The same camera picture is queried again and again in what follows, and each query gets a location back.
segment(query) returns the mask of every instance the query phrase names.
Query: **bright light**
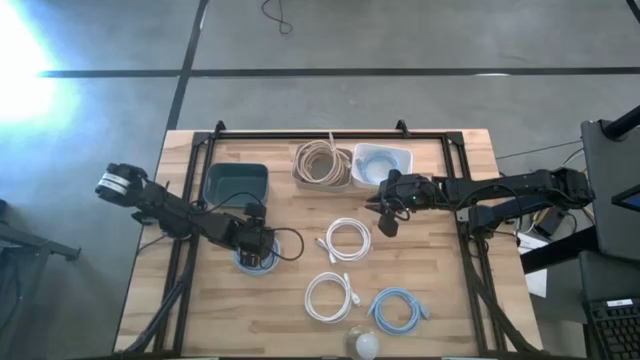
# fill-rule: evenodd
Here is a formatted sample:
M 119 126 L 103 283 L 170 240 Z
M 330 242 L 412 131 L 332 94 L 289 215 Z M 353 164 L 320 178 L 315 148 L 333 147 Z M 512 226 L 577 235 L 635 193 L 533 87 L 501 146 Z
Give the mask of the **bright light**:
M 22 123 L 46 113 L 55 95 L 56 82 L 37 79 L 50 69 L 43 48 L 25 20 L 6 0 L 0 0 L 0 124 Z

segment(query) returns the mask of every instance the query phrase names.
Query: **white bulb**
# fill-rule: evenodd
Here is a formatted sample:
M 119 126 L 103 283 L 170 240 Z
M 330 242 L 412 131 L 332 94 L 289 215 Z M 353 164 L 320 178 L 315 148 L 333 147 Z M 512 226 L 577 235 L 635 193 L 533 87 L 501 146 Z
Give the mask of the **white bulb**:
M 356 351 L 363 360 L 375 359 L 379 349 L 378 338 L 373 333 L 362 334 L 356 340 Z

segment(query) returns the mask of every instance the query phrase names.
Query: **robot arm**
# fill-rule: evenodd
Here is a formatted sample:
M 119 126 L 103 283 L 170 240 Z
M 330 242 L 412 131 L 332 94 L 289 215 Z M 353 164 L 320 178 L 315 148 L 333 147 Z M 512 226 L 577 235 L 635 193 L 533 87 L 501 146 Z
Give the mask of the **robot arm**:
M 260 204 L 245 207 L 247 220 L 204 211 L 150 181 L 143 169 L 127 164 L 109 164 L 96 193 L 110 203 L 138 208 L 132 217 L 140 223 L 157 219 L 162 231 L 174 239 L 200 234 L 218 246 L 240 250 L 244 266 L 259 266 L 273 247 L 274 230 L 265 226 L 267 210 Z
M 489 207 L 477 205 L 481 200 L 515 197 L 503 204 Z M 538 210 L 559 206 L 581 209 L 593 200 L 593 193 L 584 174 L 560 168 L 554 171 L 495 179 L 428 179 L 419 174 L 402 175 L 391 170 L 380 184 L 378 194 L 367 199 L 366 208 L 379 213 L 378 227 L 387 236 L 397 234 L 396 219 L 406 221 L 409 213 L 419 210 L 460 210 L 469 207 L 469 229 L 472 233 L 491 236 L 503 221 Z

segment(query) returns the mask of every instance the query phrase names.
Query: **black stand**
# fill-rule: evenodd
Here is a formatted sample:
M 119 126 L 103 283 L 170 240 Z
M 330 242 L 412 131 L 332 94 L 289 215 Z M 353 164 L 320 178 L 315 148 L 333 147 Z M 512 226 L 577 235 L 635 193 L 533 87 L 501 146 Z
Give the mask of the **black stand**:
M 0 216 L 6 208 L 7 203 L 0 200 Z M 23 315 L 28 311 L 38 290 L 49 256 L 58 254 L 67 260 L 76 260 L 80 249 L 16 230 L 2 220 L 0 240 L 17 245 L 0 248 L 0 264 L 3 268 L 6 266 L 13 269 L 13 281 L 20 284 L 16 286 L 15 293 L 1 294 L 0 304 L 3 307 L 0 309 L 0 323 L 3 325 L 0 329 L 0 358 L 4 359 L 9 358 L 14 336 L 23 330 Z

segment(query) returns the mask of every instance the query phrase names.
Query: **coiled blue cable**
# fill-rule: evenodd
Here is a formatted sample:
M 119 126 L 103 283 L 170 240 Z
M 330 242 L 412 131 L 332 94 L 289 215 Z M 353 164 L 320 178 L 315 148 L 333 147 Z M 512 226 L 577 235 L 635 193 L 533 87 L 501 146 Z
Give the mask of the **coiled blue cable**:
M 377 185 L 377 182 L 374 182 L 373 180 L 371 180 L 367 175 L 367 168 L 369 167 L 369 164 L 376 161 L 386 161 L 391 165 L 392 169 L 396 169 L 396 170 L 398 169 L 398 159 L 389 151 L 384 151 L 384 150 L 375 151 L 367 155 L 364 158 L 364 160 L 357 159 L 356 165 L 358 166 L 358 170 L 360 170 L 360 175 L 362 175 L 362 180 L 364 180 L 364 182 L 368 184 Z
M 382 315 L 382 303 L 389 296 L 397 296 L 403 299 L 411 308 L 411 318 L 401 327 L 391 325 Z M 391 287 L 382 290 L 380 294 L 373 299 L 373 302 L 369 307 L 368 315 L 371 315 L 372 313 L 378 327 L 389 335 L 405 335 L 418 326 L 418 320 L 420 320 L 420 317 L 429 319 L 430 316 L 429 310 L 424 307 L 412 293 L 406 289 L 398 287 Z
M 280 254 L 280 243 L 278 242 L 278 239 L 273 239 L 272 250 L 274 253 Z M 267 258 L 262 261 L 261 265 L 255 268 L 248 268 L 240 264 L 240 253 L 238 251 L 233 252 L 233 263 L 236 265 L 238 270 L 251 276 L 262 276 L 267 274 L 268 272 L 273 270 L 276 265 L 278 265 L 278 262 L 280 262 L 280 258 L 273 255 L 273 253 L 270 253 L 269 256 L 267 256 Z

